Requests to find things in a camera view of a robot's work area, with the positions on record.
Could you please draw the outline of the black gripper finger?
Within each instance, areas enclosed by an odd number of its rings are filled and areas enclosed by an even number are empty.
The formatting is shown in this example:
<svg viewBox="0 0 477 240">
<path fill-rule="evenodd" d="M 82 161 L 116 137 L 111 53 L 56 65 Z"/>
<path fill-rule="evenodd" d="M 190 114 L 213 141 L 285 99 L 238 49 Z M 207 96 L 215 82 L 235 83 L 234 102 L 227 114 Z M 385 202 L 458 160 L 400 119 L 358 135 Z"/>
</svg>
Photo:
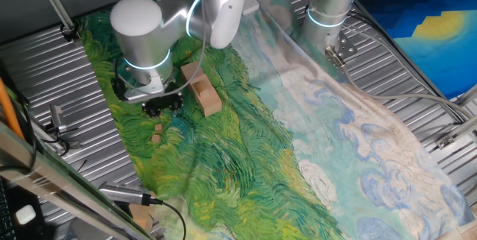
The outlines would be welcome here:
<svg viewBox="0 0 477 240">
<path fill-rule="evenodd" d="M 161 109 L 158 106 L 150 103 L 142 103 L 142 110 L 150 117 L 158 116 L 161 113 Z"/>
<path fill-rule="evenodd" d="M 178 110 L 183 106 L 183 95 L 181 92 L 170 95 L 171 104 L 170 108 L 172 110 Z"/>
</svg>

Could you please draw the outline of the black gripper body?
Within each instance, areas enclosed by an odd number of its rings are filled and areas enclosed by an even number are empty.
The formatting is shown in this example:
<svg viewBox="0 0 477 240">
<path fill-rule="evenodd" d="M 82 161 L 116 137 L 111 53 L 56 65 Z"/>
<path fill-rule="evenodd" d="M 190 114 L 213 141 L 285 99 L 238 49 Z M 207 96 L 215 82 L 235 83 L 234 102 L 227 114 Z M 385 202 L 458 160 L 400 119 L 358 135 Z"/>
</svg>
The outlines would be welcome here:
<svg viewBox="0 0 477 240">
<path fill-rule="evenodd" d="M 169 107 L 170 104 L 171 104 L 170 95 L 163 96 L 163 97 L 158 97 L 158 98 L 153 98 L 150 101 L 148 101 L 147 103 L 154 104 L 155 106 L 158 106 L 160 109 L 170 108 Z"/>
</svg>

